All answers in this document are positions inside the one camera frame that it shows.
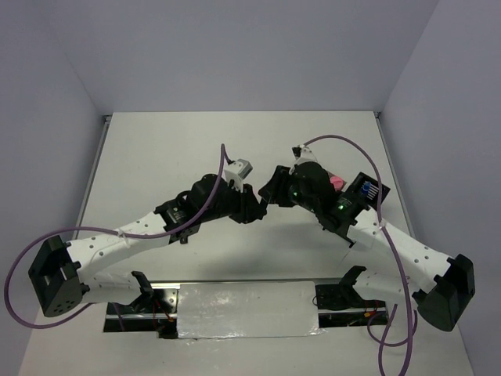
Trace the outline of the clear blue-cap spray bottle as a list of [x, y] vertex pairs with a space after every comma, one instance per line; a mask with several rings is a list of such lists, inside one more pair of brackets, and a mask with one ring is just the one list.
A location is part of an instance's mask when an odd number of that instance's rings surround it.
[[371, 182], [365, 181], [362, 184], [361, 194], [372, 199], [377, 195], [377, 187], [374, 186]]

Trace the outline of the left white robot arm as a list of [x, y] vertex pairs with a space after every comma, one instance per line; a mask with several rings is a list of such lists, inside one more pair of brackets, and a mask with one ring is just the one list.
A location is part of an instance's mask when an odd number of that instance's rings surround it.
[[201, 224], [225, 217], [239, 224], [261, 220], [266, 205], [240, 180], [205, 175], [175, 198], [116, 230], [93, 229], [84, 239], [48, 236], [41, 243], [28, 276], [44, 316], [62, 316], [80, 304], [119, 302], [147, 311], [153, 289], [144, 273], [122, 277], [106, 269], [144, 251], [186, 243]]

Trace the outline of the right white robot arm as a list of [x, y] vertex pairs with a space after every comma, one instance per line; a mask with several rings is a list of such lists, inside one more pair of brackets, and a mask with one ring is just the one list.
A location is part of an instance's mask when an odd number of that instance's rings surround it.
[[371, 283], [369, 267], [353, 266], [340, 283], [346, 305], [401, 295], [431, 326], [452, 331], [475, 294], [473, 262], [462, 254], [435, 251], [379, 218], [375, 179], [360, 173], [346, 190], [337, 190], [330, 179], [314, 161], [291, 168], [279, 165], [258, 194], [266, 204], [311, 212], [323, 229], [350, 245], [360, 244], [395, 261], [399, 275], [409, 280], [408, 286], [389, 277]]

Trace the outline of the pink cap crayon tube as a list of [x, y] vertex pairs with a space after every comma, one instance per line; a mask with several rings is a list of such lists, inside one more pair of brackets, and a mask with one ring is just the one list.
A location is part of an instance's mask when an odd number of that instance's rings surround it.
[[330, 184], [333, 186], [336, 192], [341, 192], [346, 184], [346, 182], [337, 175], [330, 176]]

